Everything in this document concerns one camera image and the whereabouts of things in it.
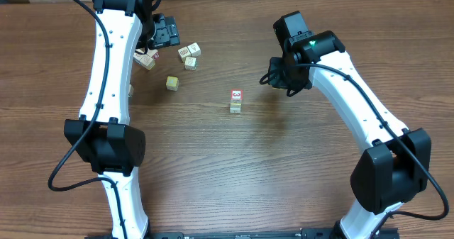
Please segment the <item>red number three block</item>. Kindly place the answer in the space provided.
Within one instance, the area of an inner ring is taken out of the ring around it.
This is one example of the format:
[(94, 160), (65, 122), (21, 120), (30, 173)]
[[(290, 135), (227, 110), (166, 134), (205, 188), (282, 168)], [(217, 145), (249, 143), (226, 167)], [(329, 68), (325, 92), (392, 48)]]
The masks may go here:
[(231, 103), (240, 104), (243, 100), (243, 91), (241, 89), (231, 90)]

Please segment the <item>wooden block red pencil picture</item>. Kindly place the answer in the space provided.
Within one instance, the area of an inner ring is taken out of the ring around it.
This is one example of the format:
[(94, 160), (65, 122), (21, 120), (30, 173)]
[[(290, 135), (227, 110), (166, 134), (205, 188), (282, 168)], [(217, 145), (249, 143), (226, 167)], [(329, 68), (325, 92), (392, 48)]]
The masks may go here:
[(239, 106), (231, 106), (230, 107), (230, 112), (231, 113), (240, 113), (241, 112), (241, 107), (239, 107)]

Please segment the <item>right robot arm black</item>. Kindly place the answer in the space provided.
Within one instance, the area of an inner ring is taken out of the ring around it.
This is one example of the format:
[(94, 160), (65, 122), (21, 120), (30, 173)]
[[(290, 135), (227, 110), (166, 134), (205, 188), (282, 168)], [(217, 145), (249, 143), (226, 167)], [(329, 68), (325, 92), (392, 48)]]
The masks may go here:
[(409, 130), (386, 109), (333, 32), (314, 34), (298, 11), (282, 16), (273, 29), (282, 56), (271, 57), (261, 84), (284, 89), (287, 96), (316, 87), (350, 129), (361, 154), (350, 176), (355, 202), (327, 236), (398, 238), (397, 229), (382, 226), (426, 189), (430, 137), (422, 128)]

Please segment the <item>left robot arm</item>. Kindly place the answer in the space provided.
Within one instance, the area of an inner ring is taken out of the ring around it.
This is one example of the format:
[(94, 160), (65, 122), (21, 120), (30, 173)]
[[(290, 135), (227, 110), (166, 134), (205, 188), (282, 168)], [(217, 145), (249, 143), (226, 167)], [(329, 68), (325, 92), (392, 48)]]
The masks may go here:
[(92, 0), (96, 41), (87, 95), (77, 119), (67, 119), (64, 135), (96, 173), (113, 221), (108, 238), (150, 238), (143, 208), (139, 167), (145, 134), (130, 125), (129, 98), (135, 55), (179, 45), (173, 17), (155, 13), (161, 0)]

